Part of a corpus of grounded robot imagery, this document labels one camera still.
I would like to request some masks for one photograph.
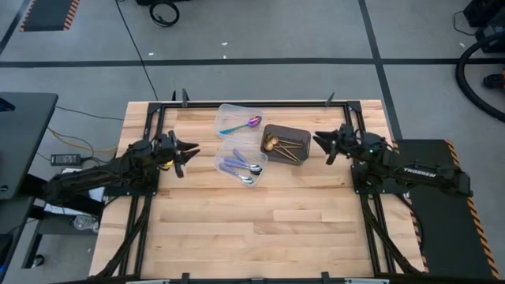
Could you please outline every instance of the power adapter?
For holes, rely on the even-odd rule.
[[[80,166],[79,154],[53,154],[50,156],[52,166]]]

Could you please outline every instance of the silver spoon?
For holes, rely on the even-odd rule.
[[[229,166],[225,165],[224,163],[220,163],[219,168],[221,170],[224,170],[224,171],[230,173],[230,174],[236,175],[237,177],[239,177],[242,180],[243,183],[251,185],[254,182],[251,177],[241,176],[236,170],[230,168]]]
[[[237,158],[239,160],[241,160],[245,165],[249,166],[250,170],[251,171],[256,171],[256,172],[260,172],[262,170],[261,166],[260,165],[254,165],[254,164],[250,164],[247,159],[243,156],[243,154],[240,153],[239,150],[237,149],[234,149],[233,150],[233,153],[237,156]]]
[[[241,169],[247,169],[251,171],[251,174],[258,175],[261,173],[261,166],[260,165],[249,165],[247,163],[242,162],[239,159],[232,158],[232,157],[225,157],[224,162],[227,166],[233,166],[233,167],[238,167]]]

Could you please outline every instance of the utensil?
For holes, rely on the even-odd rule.
[[[255,116],[253,118],[250,118],[247,121],[246,124],[235,126],[235,127],[230,128],[230,129],[221,130],[221,131],[219,131],[219,133],[221,133],[221,134],[228,134],[228,133],[233,132],[233,131],[235,131],[237,129],[241,129],[242,127],[246,127],[246,126],[248,126],[248,127],[254,127],[254,126],[257,126],[257,125],[260,124],[260,122],[261,122],[261,116],[257,115],[257,116]]]
[[[281,154],[281,155],[285,156],[286,158],[288,158],[288,159],[296,162],[296,160],[293,159],[293,157],[291,157],[290,155],[284,153],[283,151],[280,151],[277,148],[274,148],[274,144],[272,144],[271,142],[266,143],[264,145],[264,149],[265,149],[265,151],[277,151],[279,154]]]
[[[288,153],[291,157],[293,157],[293,159],[295,159],[296,161],[300,162],[300,159],[297,156],[293,155],[293,153],[291,153],[290,150],[284,148],[284,146],[282,146],[281,144],[279,144],[279,138],[277,138],[276,136],[273,136],[270,139],[270,143],[272,143],[274,145],[274,148],[275,148],[275,145],[280,146],[284,151],[286,151],[286,153]]]
[[[245,177],[245,176],[240,175],[236,170],[230,168],[225,163],[220,163],[219,169],[224,170],[230,174],[236,175],[237,177],[239,177],[242,180],[243,183],[246,183],[248,185],[251,185],[254,182],[252,177]]]
[[[240,153],[239,150],[237,150],[236,148],[234,148],[233,150],[233,153],[237,156],[238,159],[240,159],[244,164],[248,165],[251,170],[255,170],[255,171],[261,171],[262,168],[260,165],[255,165],[255,164],[250,164],[248,161],[247,161],[247,158],[245,156],[243,156],[243,154]]]
[[[236,164],[237,165],[236,167],[250,170],[252,174],[256,174],[256,175],[260,174],[261,170],[262,170],[260,165],[250,165],[248,163],[244,163],[241,160],[233,158],[233,157],[225,157],[224,161],[227,166],[231,166],[231,165],[228,165],[228,163]]]
[[[276,136],[273,136],[271,133],[265,135],[265,140],[266,141],[270,141],[273,137],[276,137]],[[296,146],[301,146],[301,147],[304,147],[303,144],[299,144],[299,143],[294,143],[294,142],[291,142],[291,141],[286,141],[286,140],[280,140],[278,137],[276,137],[277,140],[279,142],[282,142],[282,143],[285,143],[285,144],[290,144],[290,145],[296,145]]]

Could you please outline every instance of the dark tray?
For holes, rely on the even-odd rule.
[[[293,155],[300,159],[300,162],[288,159],[282,154],[279,154],[277,151],[265,151],[265,136],[269,133],[277,136],[280,140],[303,144],[303,148],[289,149]],[[268,161],[300,166],[309,157],[310,140],[311,135],[309,131],[280,125],[266,125],[263,131],[263,136],[261,137],[261,151],[268,156]]]

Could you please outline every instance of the floor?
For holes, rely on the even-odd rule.
[[[61,107],[117,118],[128,101],[155,99],[114,0],[82,0],[66,32],[19,32],[29,2],[0,0],[0,39],[8,39],[5,48],[0,44],[1,91],[54,92]],[[380,60],[458,58],[475,42],[452,28],[453,13],[468,2],[192,0],[178,3],[181,20],[172,28],[154,25],[148,9],[134,0],[119,5],[160,100],[182,88],[192,100],[326,99],[335,92],[335,99],[382,99],[396,137],[452,140],[472,177],[474,201],[503,272],[505,125],[463,96],[454,80],[454,60],[431,65]],[[461,14],[457,22],[471,31]],[[478,51],[473,57],[489,56]],[[503,94],[480,84],[501,69],[471,65],[467,77],[477,93],[505,110]],[[56,110],[50,126],[108,148],[118,142],[122,124]],[[45,156],[73,152],[49,133],[39,148]],[[50,178],[60,170],[37,156],[30,173]],[[20,248],[34,227],[27,225]],[[94,242],[93,237],[45,237],[39,251],[47,262],[21,272],[19,249],[5,283],[83,279]]]

